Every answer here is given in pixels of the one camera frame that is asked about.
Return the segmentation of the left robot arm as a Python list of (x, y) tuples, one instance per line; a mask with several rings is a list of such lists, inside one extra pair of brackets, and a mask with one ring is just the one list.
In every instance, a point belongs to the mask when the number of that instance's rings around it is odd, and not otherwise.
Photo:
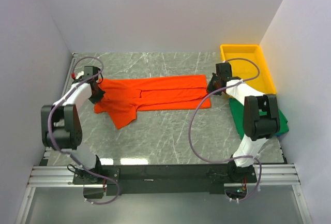
[(103, 180), (103, 170), (99, 157), (82, 145), (78, 110), (87, 100), (93, 104), (101, 101), (105, 94), (99, 87), (102, 81), (100, 68), (85, 66), (82, 72), (73, 75), (70, 90), (60, 100), (41, 108), (44, 146), (68, 155), (77, 164), (73, 173), (92, 184)]

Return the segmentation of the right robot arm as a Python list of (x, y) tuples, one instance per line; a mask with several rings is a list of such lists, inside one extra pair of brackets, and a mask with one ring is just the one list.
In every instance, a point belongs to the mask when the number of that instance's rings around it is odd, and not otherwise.
[(275, 94), (265, 94), (246, 84), (241, 78), (232, 76), (229, 62), (216, 64), (216, 72), (207, 86), (211, 93), (226, 87), (218, 95), (225, 93), (239, 101), (243, 109), (244, 136), (232, 155), (236, 159), (228, 163), (227, 176), (239, 182), (253, 172), (254, 159), (261, 147), (280, 130), (280, 118)]

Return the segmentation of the orange t shirt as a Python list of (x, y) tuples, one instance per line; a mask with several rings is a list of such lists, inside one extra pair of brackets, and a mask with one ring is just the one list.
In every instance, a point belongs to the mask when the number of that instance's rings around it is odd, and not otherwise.
[(107, 113), (117, 129), (129, 125), (139, 111), (191, 110), (207, 95), (206, 75), (145, 79), (104, 79), (105, 92), (94, 112)]

